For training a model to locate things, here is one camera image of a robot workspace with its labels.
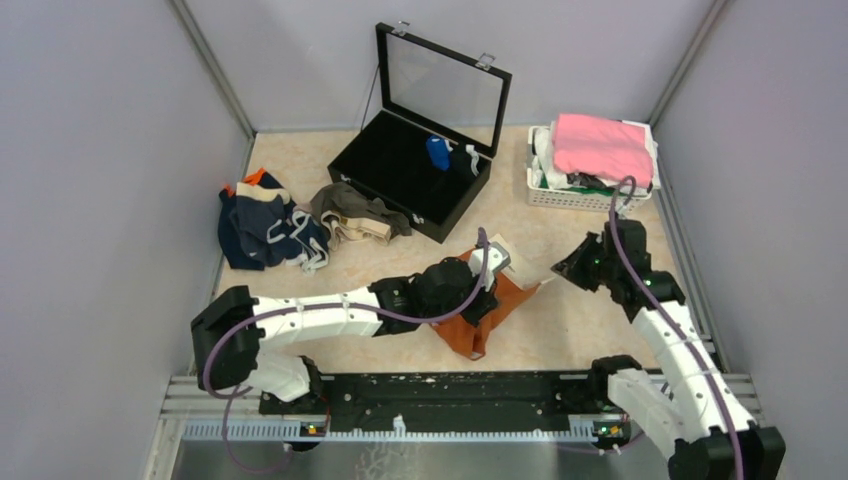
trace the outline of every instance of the pink shirt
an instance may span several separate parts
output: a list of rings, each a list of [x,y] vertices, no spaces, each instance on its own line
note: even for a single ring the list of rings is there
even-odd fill
[[[560,114],[553,135],[554,166],[565,173],[588,173],[621,181],[633,175],[648,188],[654,162],[645,148],[645,129],[591,115]]]

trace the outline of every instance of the blue cloth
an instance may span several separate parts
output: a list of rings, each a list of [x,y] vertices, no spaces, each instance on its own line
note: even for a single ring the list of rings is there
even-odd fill
[[[270,173],[263,173],[257,183],[263,188],[283,188],[280,182],[277,181]],[[221,251],[224,252],[224,257],[230,268],[238,270],[265,270],[265,265],[258,260],[254,260],[244,253],[241,248],[238,230],[230,221],[230,215],[236,208],[235,195],[230,196],[227,189],[221,190],[218,193],[218,198],[221,199],[221,214],[218,216],[218,244],[221,245]]]
[[[267,172],[256,184],[283,188]],[[329,262],[329,238],[311,215],[296,212],[286,192],[271,197],[250,193],[249,188],[242,192],[239,186],[232,196],[228,190],[220,194],[218,238],[232,268],[263,270],[286,263],[312,273]]]
[[[448,141],[438,135],[431,135],[427,139],[427,153],[430,154],[430,161],[433,166],[445,172],[450,168],[450,150],[448,150]]]

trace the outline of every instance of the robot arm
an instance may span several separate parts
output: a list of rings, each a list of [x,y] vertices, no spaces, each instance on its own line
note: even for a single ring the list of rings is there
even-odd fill
[[[483,257],[488,255],[483,271]],[[284,402],[321,396],[320,374],[306,358],[280,353],[295,342],[337,335],[381,336],[406,333],[420,323],[396,320],[390,314],[417,319],[455,310],[482,286],[461,315],[473,325],[497,307],[495,277],[509,265],[509,253],[497,243],[475,249],[468,262],[449,257],[423,273],[378,280],[350,292],[306,298],[252,296],[248,287],[233,287],[212,302],[191,323],[198,386],[216,343],[235,325],[253,316],[265,317],[238,331],[212,361],[214,390],[246,384]],[[279,310],[288,313],[274,314]]]
[[[668,460],[675,478],[722,478],[733,471],[729,435],[738,435],[746,478],[774,478],[785,452],[776,428],[760,428],[739,403],[713,363],[692,322],[682,290],[668,272],[651,269],[645,228],[634,220],[620,219],[618,231],[609,222],[599,236],[586,240],[553,270],[585,290],[606,286],[621,305],[633,327],[647,340],[674,394],[670,400],[650,381],[632,358],[610,357],[593,362],[589,383],[595,395],[627,412]],[[656,310],[624,267],[612,240],[618,235],[634,270],[669,314],[674,331]],[[697,351],[704,364],[694,358]],[[732,420],[728,431],[720,406],[708,382],[717,390]]]

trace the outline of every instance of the white basket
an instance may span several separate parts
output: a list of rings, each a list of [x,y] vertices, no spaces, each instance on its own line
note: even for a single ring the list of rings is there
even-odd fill
[[[533,186],[533,136],[536,129],[547,127],[530,127],[527,133],[527,203],[538,207],[553,207],[553,208],[570,208],[573,210],[588,210],[592,212],[606,212],[609,210],[612,197],[602,195],[600,193],[577,193],[568,192],[565,190],[551,190],[547,188],[538,188]],[[659,188],[659,181],[656,178],[657,165],[654,161],[654,188],[646,196],[637,197],[628,204],[626,211],[638,208],[643,203],[651,198],[654,190]]]

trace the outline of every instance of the gray wall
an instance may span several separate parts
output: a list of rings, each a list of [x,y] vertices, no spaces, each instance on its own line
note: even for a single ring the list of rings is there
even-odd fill
[[[735,370],[798,478],[845,478],[848,3],[735,2],[658,136]]]
[[[710,7],[705,0],[189,0],[259,130],[359,126],[374,24],[514,74],[513,124],[561,111],[645,119]],[[372,111],[378,109],[379,95]]]
[[[164,0],[0,32],[0,478],[138,478],[246,140]]]

